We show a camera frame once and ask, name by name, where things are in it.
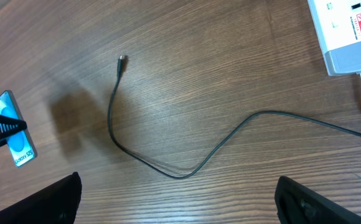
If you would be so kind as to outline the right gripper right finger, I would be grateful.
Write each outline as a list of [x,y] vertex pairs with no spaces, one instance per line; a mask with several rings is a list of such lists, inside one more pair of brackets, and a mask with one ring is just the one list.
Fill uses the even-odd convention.
[[274,200],[281,224],[361,224],[361,216],[286,176],[279,178]]

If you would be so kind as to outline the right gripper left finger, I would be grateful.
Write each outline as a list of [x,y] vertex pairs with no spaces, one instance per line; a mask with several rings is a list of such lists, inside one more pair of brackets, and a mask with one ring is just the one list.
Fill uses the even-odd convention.
[[78,172],[0,211],[0,224],[73,224],[82,195]]

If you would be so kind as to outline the smartphone with blue screen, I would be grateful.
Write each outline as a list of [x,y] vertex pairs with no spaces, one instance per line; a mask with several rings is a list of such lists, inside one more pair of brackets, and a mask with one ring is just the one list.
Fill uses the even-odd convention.
[[[0,95],[0,115],[23,120],[11,90],[5,90]],[[8,137],[7,145],[17,167],[23,166],[37,157],[37,151],[27,129]]]

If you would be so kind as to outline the white power strip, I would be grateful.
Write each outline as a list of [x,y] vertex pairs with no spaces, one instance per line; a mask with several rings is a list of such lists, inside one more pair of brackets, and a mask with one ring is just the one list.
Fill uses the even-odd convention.
[[327,72],[361,72],[361,0],[308,0]]

